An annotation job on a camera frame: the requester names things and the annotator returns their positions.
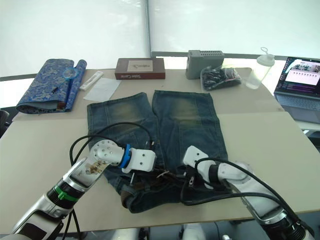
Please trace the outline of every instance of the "brown box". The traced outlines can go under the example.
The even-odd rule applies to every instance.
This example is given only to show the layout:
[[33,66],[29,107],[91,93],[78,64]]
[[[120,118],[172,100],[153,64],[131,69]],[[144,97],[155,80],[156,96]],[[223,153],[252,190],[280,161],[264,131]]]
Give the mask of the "brown box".
[[115,78],[123,79],[165,79],[163,58],[119,58]]

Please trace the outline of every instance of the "blue ring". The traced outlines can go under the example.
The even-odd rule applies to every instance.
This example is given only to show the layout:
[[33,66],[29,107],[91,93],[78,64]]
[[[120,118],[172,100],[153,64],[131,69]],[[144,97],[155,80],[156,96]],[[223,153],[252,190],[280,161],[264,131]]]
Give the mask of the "blue ring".
[[125,147],[123,160],[121,162],[121,165],[118,166],[118,168],[123,169],[127,165],[128,161],[130,160],[129,151],[130,151],[130,144],[127,144]]

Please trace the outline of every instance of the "bottle cap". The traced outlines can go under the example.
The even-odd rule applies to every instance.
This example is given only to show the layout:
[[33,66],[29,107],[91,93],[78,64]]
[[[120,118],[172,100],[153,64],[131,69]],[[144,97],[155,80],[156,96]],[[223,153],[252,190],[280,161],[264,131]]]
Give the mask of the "bottle cap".
[[268,49],[266,47],[261,47],[261,50],[265,52],[265,55],[259,56],[256,61],[266,67],[272,67],[275,65],[275,56],[268,53]]

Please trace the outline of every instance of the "laptop keyboard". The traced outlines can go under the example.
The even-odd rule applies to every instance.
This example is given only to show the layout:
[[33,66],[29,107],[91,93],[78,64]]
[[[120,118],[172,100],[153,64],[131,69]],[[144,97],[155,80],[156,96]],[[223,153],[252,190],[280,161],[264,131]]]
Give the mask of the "laptop keyboard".
[[281,105],[320,111],[320,101],[295,96],[276,95]]

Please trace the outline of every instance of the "laptop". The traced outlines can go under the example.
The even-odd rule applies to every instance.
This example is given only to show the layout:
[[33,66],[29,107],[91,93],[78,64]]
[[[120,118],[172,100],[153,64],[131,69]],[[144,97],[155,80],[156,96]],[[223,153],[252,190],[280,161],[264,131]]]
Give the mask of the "laptop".
[[320,124],[320,61],[288,57],[274,96],[294,120]]

